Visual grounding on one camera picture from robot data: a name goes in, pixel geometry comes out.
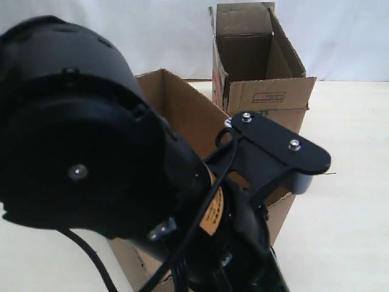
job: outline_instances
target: white wall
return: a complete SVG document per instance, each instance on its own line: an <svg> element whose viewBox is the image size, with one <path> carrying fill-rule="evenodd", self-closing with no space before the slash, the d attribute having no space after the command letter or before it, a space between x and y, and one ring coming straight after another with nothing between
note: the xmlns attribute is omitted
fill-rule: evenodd
<svg viewBox="0 0 389 292"><path fill-rule="evenodd" d="M110 39L135 74L168 68L210 78L207 7L250 0L0 0L0 32L51 13ZM309 75L321 80L389 80L389 1L275 0L276 13Z"/></svg>

